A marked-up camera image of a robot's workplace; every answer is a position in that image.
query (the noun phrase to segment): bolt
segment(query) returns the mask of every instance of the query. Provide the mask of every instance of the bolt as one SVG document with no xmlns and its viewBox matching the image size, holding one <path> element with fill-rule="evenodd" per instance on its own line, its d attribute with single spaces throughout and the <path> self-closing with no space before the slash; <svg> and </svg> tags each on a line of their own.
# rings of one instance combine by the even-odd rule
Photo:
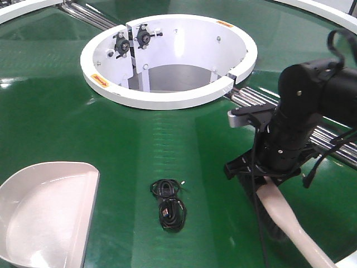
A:
<svg viewBox="0 0 357 268">
<path fill-rule="evenodd" d="M 141 40 L 144 43 L 149 43 L 150 42 L 150 35 L 143 35 L 143 37 L 141 37 Z"/>
<path fill-rule="evenodd" d="M 129 49 L 130 49 L 130 45 L 128 44 L 128 43 L 124 43 L 124 44 L 122 44 L 122 50 L 123 51 L 129 51 Z"/>
</svg>

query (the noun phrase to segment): black bristles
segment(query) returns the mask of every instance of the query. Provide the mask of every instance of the black bristles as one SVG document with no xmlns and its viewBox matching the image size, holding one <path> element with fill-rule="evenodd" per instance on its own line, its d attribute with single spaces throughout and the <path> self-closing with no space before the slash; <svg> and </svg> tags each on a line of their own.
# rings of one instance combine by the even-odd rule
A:
<svg viewBox="0 0 357 268">
<path fill-rule="evenodd" d="M 246 195 L 248 196 L 249 200 L 254 204 L 254 195 L 256 195 L 255 191 L 252 189 L 252 178 L 250 175 L 240 175 L 238 176 L 238 180 L 242 185 Z M 273 219 L 269 216 L 268 212 L 266 211 L 265 207 L 263 206 L 262 202 L 257 197 L 257 209 L 258 215 L 260 220 L 264 224 L 269 237 L 275 241 L 286 241 L 288 237 L 286 234 L 275 224 Z"/>
</svg>

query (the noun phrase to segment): robotic arm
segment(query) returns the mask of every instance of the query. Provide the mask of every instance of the robotic arm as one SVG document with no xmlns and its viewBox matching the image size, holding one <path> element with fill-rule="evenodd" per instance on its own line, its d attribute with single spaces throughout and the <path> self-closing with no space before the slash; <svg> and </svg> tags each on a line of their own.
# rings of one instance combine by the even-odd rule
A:
<svg viewBox="0 0 357 268">
<path fill-rule="evenodd" d="M 319 155 L 309 137 L 323 116 L 351 127 L 351 132 L 357 128 L 357 70 L 344 67 L 345 59 L 332 43 L 337 32 L 347 38 L 357 62 L 353 33 L 342 29 L 332 31 L 327 45 L 339 59 L 314 60 L 286 68 L 279 78 L 281 99 L 276 109 L 268 104 L 230 111 L 230 120 L 235 121 L 233 125 L 251 124 L 259 131 L 255 138 L 254 163 L 252 150 L 249 150 L 226 164 L 228 178 L 253 172 L 258 177 L 271 176 L 279 185 L 298 175 L 302 164 Z M 336 145 L 334 150 L 356 136 L 347 140 L 344 137 L 332 141 Z M 313 175 L 314 172 L 304 179 L 305 187 L 310 186 Z"/>
<path fill-rule="evenodd" d="M 334 147 L 304 177 L 306 188 L 327 155 L 357 140 L 357 70 L 344 67 L 344 56 L 333 45 L 337 32 L 347 38 L 357 63 L 354 34 L 342 29 L 332 31 L 327 46 L 338 60 L 314 60 L 286 68 L 279 78 L 278 107 L 266 103 L 228 112 L 232 127 L 252 125 L 256 132 L 252 149 L 225 164 L 227 177 L 237 175 L 253 201 L 259 214 L 259 230 L 263 221 L 275 239 L 282 240 L 287 235 L 314 268 L 336 266 L 304 232 L 277 186 L 298 175 L 307 160 L 320 154 L 309 138 L 323 116 L 351 130 L 330 141 Z"/>
</svg>

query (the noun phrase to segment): green conveyor belt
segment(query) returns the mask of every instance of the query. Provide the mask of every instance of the green conveyor belt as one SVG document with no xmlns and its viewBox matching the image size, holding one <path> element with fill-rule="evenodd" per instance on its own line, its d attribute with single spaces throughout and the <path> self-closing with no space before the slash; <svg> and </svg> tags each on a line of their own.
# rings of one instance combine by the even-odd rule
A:
<svg viewBox="0 0 357 268">
<path fill-rule="evenodd" d="M 263 0 L 88 3 L 119 23 L 165 13 L 228 21 L 258 46 L 257 65 L 242 85 L 274 92 L 285 67 L 331 57 L 325 40 L 337 27 Z M 79 56 L 99 32 L 56 7 L 0 25 L 0 182 L 45 161 L 84 161 L 100 171 L 85 268 L 263 267 L 253 207 L 238 181 L 223 173 L 227 161 L 251 147 L 253 129 L 229 127 L 226 112 L 234 104 L 225 98 L 180 111 L 144 111 L 96 94 Z M 349 53 L 342 41 L 338 46 Z M 312 166 L 309 161 L 303 171 Z M 179 233 L 158 222 L 149 185 L 161 178 L 186 182 L 180 197 L 188 215 Z M 356 250 L 356 170 L 328 158 L 310 189 L 300 177 L 280 189 L 334 261 Z M 272 267 L 309 267 L 291 242 L 266 237 L 266 243 Z M 0 261 L 0 267 L 11 266 Z"/>
</svg>

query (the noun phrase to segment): circular opening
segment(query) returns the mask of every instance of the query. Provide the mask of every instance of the circular opening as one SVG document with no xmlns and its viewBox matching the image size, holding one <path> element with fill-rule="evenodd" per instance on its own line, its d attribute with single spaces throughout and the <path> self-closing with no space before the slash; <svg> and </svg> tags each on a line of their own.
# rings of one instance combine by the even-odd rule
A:
<svg viewBox="0 0 357 268">
<path fill-rule="evenodd" d="M 181 109 L 230 91 L 250 74 L 256 58 L 254 41 L 229 23 L 160 15 L 99 34 L 84 48 L 81 67 L 88 84 L 112 101 Z"/>
<path fill-rule="evenodd" d="M 204 87 L 210 83 L 211 72 L 191 65 L 165 65 L 149 70 L 149 85 L 152 93 L 172 93 Z M 141 91 L 139 75 L 129 78 L 129 89 Z"/>
</svg>

